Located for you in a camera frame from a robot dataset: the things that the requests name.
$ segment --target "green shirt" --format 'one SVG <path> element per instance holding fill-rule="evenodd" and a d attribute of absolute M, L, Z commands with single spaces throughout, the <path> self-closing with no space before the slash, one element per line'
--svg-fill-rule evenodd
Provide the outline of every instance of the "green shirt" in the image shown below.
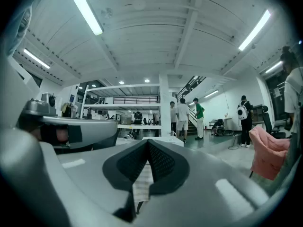
<path fill-rule="evenodd" d="M 197 114 L 197 119 L 204 118 L 203 116 L 204 108 L 200 104 L 196 104 L 196 110 L 197 112 L 199 111 L 199 113 Z"/>

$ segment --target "white backpack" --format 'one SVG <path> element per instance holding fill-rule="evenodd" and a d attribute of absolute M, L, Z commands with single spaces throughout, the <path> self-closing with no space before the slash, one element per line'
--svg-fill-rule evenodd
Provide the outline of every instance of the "white backpack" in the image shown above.
<path fill-rule="evenodd" d="M 239 107 L 237 108 L 237 115 L 240 120 L 245 120 L 248 117 L 247 108 L 239 103 Z"/>

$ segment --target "shorts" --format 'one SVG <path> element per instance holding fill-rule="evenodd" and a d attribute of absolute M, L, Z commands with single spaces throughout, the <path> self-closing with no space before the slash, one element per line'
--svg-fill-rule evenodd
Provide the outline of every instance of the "shorts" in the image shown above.
<path fill-rule="evenodd" d="M 177 123 L 177 130 L 181 131 L 182 129 L 184 129 L 185 131 L 188 130 L 188 121 L 178 121 Z"/>

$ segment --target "man in green shirt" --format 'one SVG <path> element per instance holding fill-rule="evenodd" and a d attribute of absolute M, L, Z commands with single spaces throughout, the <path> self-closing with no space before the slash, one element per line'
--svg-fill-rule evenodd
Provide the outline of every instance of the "man in green shirt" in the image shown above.
<path fill-rule="evenodd" d="M 203 131 L 204 108 L 198 102 L 199 100 L 195 98 L 194 103 L 196 105 L 196 112 L 197 112 L 195 117 L 197 118 L 197 131 L 198 131 L 198 137 L 196 137 L 195 140 L 201 140 L 203 139 L 204 136 L 204 131 Z"/>

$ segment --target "shelf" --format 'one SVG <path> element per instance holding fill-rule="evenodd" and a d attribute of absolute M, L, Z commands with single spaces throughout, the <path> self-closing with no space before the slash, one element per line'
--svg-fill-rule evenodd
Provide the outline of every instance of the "shelf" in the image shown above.
<path fill-rule="evenodd" d="M 100 110 L 158 110 L 160 104 L 85 104 L 84 108 Z"/>
<path fill-rule="evenodd" d="M 99 97 L 157 96 L 160 84 L 121 85 L 87 89 Z"/>
<path fill-rule="evenodd" d="M 118 124 L 119 129 L 160 130 L 161 125 Z"/>

